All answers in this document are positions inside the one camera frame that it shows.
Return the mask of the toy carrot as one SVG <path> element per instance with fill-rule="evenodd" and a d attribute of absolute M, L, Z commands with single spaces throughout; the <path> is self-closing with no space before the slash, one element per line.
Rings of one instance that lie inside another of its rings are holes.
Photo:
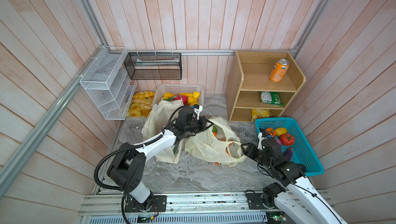
<path fill-rule="evenodd" d="M 214 135 L 215 137 L 216 137 L 217 134 L 218 134 L 218 129 L 217 129 L 217 127 L 216 127 L 215 125 L 212 126 L 212 133 L 213 133 L 213 135 Z"/>

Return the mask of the yellow plastic grocery bag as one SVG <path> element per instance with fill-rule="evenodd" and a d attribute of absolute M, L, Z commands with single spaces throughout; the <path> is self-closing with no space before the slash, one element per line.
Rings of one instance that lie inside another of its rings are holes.
<path fill-rule="evenodd" d="M 198 133 L 186 140 L 185 151 L 197 159 L 228 167 L 244 162 L 247 157 L 243 154 L 242 143 L 228 122 L 221 117 L 209 120 L 217 127 L 217 136 L 213 135 L 212 127 Z"/>

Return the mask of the orange toy pumpkin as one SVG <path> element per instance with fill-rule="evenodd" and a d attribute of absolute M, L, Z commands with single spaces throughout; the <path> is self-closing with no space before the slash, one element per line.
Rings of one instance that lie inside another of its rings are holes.
<path fill-rule="evenodd" d="M 271 135 L 272 138 L 276 137 L 276 131 L 273 128 L 267 128 L 265 129 L 268 135 Z"/>

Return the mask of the cream canvas tote bag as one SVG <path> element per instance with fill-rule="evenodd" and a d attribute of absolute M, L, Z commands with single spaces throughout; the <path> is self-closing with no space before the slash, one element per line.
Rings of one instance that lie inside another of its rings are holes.
<path fill-rule="evenodd" d="M 142 129 L 143 140 L 147 140 L 161 132 L 171 117 L 171 114 L 180 106 L 183 106 L 182 100 L 167 101 L 161 100 L 152 107 L 148 118 Z M 182 142 L 179 145 L 173 145 L 155 155 L 157 161 L 178 164 L 181 152 Z"/>

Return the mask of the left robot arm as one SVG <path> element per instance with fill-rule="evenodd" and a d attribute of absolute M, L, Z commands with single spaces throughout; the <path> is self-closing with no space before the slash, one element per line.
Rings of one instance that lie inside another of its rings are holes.
<path fill-rule="evenodd" d="M 96 184 L 104 189 L 120 191 L 125 197 L 137 201 L 143 209 L 148 209 L 152 205 L 153 193 L 142 182 L 146 161 L 185 138 L 211 130 L 213 122 L 200 114 L 201 109 L 198 104 L 178 107 L 157 135 L 141 143 L 125 143 L 117 151 L 106 155 L 94 170 Z M 109 159 L 112 162 L 107 169 L 107 176 L 115 186 L 99 179 L 99 171 Z"/>

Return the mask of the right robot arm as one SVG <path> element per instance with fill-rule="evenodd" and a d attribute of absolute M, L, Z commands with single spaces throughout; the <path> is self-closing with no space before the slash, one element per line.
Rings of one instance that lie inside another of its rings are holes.
<path fill-rule="evenodd" d="M 241 149 L 258 169 L 278 181 L 263 188 L 265 207 L 278 208 L 297 224 L 346 223 L 313 187 L 304 166 L 285 159 L 276 139 L 260 136 L 258 144 L 243 144 Z"/>

